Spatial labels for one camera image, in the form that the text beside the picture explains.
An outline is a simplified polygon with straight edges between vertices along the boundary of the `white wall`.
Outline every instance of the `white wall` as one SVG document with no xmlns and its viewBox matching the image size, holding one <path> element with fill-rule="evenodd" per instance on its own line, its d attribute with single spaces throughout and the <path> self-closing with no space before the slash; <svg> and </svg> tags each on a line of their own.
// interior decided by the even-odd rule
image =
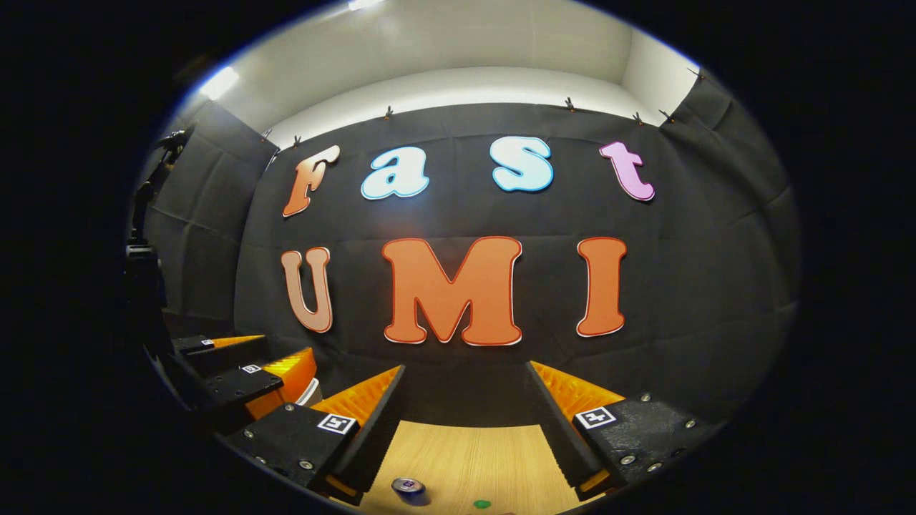
<svg viewBox="0 0 916 515">
<path fill-rule="evenodd" d="M 577 108 L 627 118 L 639 111 L 647 123 L 658 125 L 664 121 L 658 111 L 611 82 L 562 71 L 479 67 L 426 71 L 339 94 L 276 124 L 269 139 L 280 148 L 287 148 L 292 146 L 294 136 L 304 141 L 336 128 L 380 118 L 389 105 L 397 116 L 407 111 L 455 104 L 565 106 L 567 96 Z M 647 115 L 649 111 L 655 111 L 655 115 Z"/>
<path fill-rule="evenodd" d="M 665 120 L 693 87 L 700 68 L 664 43 L 633 27 L 630 57 L 621 85 L 647 107 L 639 112 L 643 121 L 657 126 Z"/>
</svg>

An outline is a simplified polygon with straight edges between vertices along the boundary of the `can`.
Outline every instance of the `can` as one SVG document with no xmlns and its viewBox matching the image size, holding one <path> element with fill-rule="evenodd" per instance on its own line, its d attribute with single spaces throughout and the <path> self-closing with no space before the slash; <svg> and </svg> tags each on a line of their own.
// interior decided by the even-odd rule
<svg viewBox="0 0 916 515">
<path fill-rule="evenodd" d="M 430 496 L 426 493 L 426 487 L 416 479 L 399 477 L 391 483 L 391 489 L 410 506 L 430 504 Z"/>
</svg>

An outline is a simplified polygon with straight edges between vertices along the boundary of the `pink letter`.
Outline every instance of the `pink letter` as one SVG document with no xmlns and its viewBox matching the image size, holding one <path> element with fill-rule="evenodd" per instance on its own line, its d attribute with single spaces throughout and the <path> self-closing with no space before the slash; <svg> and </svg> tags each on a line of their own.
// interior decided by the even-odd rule
<svg viewBox="0 0 916 515">
<path fill-rule="evenodd" d="M 617 174 L 617 181 L 620 182 L 620 187 L 627 192 L 627 195 L 642 202 L 652 200 L 655 190 L 651 184 L 639 179 L 636 167 L 633 166 L 642 166 L 642 159 L 638 155 L 628 152 L 627 147 L 619 141 L 601 147 L 598 152 L 603 157 L 611 159 L 611 166 L 614 167 L 614 172 Z"/>
</svg>

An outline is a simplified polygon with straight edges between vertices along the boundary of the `black fabric panel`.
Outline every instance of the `black fabric panel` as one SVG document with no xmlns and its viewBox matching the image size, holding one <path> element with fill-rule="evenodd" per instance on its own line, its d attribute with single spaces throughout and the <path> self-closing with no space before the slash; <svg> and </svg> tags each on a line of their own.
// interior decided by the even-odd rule
<svg viewBox="0 0 916 515">
<path fill-rule="evenodd" d="M 162 261 L 169 329 L 221 333 L 233 325 L 235 268 L 251 198 L 277 148 L 201 95 L 189 99 L 162 136 L 195 119 L 187 147 L 147 209 L 146 236 Z M 144 180 L 161 157 L 161 150 L 150 157 Z"/>
<path fill-rule="evenodd" d="M 313 347 L 327 395 L 408 366 L 404 417 L 416 422 L 537 423 L 522 386 L 531 359 L 622 395 L 652 391 L 710 422 L 723 420 L 766 373 L 788 331 L 799 280 L 797 215 L 780 162 L 729 93 L 697 81 L 674 115 L 675 124 L 653 127 L 550 106 L 456 105 L 354 124 L 287 148 L 258 182 L 245 223 L 236 330 L 268 334 L 275 357 Z M 489 147 L 502 136 L 539 137 L 550 146 L 547 189 L 496 186 Z M 598 154 L 614 141 L 642 157 L 639 173 L 656 190 L 652 201 L 630 198 Z M 311 205 L 284 218 L 295 166 L 331 145 L 340 146 L 341 157 L 309 192 Z M 404 146 L 426 152 L 426 190 L 364 199 L 371 160 Z M 466 345 L 460 332 L 470 312 L 450 342 L 386 340 L 392 284 L 382 246 L 424 238 L 453 277 L 481 236 L 522 244 L 513 286 L 521 342 Z M 576 246 L 592 236 L 627 245 L 620 290 L 626 323 L 614 334 L 583 338 L 575 330 L 587 267 Z M 296 320 L 279 261 L 284 251 L 312 247 L 331 252 L 333 327 L 324 334 Z M 307 266 L 301 275 L 313 308 Z M 429 329 L 422 313 L 419 320 Z"/>
</svg>

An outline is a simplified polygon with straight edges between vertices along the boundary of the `light blue letter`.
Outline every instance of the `light blue letter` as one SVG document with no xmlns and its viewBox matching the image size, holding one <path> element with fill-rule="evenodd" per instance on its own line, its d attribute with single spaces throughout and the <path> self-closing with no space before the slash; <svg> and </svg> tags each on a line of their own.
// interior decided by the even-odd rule
<svg viewBox="0 0 916 515">
<path fill-rule="evenodd" d="M 426 189 L 430 179 L 423 175 L 426 152 L 416 147 L 401 147 L 373 159 L 373 171 L 363 181 L 363 196 L 370 201 L 384 199 L 391 193 L 412 197 Z"/>
<path fill-rule="evenodd" d="M 551 148 L 538 137 L 501 137 L 490 146 L 490 157 L 502 165 L 493 169 L 493 180 L 507 192 L 543 190 L 553 181 L 550 156 Z"/>
</svg>

